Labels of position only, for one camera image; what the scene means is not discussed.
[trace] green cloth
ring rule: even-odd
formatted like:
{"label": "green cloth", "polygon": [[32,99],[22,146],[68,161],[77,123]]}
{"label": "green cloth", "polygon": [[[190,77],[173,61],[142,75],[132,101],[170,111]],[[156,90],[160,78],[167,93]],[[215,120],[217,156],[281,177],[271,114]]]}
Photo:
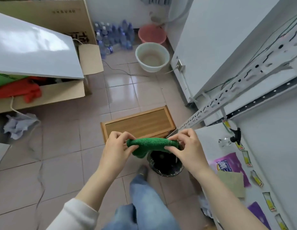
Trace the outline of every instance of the green cloth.
{"label": "green cloth", "polygon": [[164,149],[164,146],[174,146],[176,148],[179,147],[178,141],[163,138],[140,138],[135,140],[129,139],[126,144],[128,147],[132,145],[139,145],[139,147],[132,153],[138,158],[144,158],[149,151],[162,151],[170,153],[170,151]]}

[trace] leg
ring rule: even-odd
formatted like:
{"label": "leg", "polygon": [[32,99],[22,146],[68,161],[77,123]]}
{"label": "leg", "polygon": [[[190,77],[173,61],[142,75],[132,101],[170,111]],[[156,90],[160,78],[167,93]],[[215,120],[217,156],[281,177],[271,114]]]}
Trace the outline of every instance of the leg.
{"label": "leg", "polygon": [[135,207],[132,204],[118,207],[114,217],[103,230],[138,230],[135,222]]}
{"label": "leg", "polygon": [[130,196],[136,209],[139,230],[180,230],[172,213],[145,181],[145,175],[137,174],[132,180]]}

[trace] crumpled paper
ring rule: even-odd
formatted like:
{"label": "crumpled paper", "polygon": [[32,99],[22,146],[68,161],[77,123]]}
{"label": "crumpled paper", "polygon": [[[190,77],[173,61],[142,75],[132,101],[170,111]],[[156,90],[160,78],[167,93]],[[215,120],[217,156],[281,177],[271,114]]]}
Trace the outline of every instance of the crumpled paper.
{"label": "crumpled paper", "polygon": [[10,132],[12,139],[19,139],[29,126],[39,121],[36,115],[30,113],[26,115],[17,113],[16,117],[6,116],[9,120],[4,126],[4,133]]}

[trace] right hand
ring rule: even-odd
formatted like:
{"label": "right hand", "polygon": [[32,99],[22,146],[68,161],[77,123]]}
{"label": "right hand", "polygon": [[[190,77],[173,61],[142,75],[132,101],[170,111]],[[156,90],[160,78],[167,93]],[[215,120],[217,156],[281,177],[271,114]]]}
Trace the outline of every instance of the right hand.
{"label": "right hand", "polygon": [[184,146],[183,150],[174,146],[166,146],[164,149],[175,154],[193,176],[210,169],[203,147],[193,129],[184,129],[168,139],[177,140],[182,147]]}

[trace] white sleeve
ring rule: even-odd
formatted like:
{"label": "white sleeve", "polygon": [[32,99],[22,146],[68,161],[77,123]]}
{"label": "white sleeve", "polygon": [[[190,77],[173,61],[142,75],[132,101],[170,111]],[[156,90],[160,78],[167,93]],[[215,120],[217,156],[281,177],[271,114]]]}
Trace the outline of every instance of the white sleeve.
{"label": "white sleeve", "polygon": [[96,227],[98,212],[78,199],[66,202],[47,230],[91,230]]}

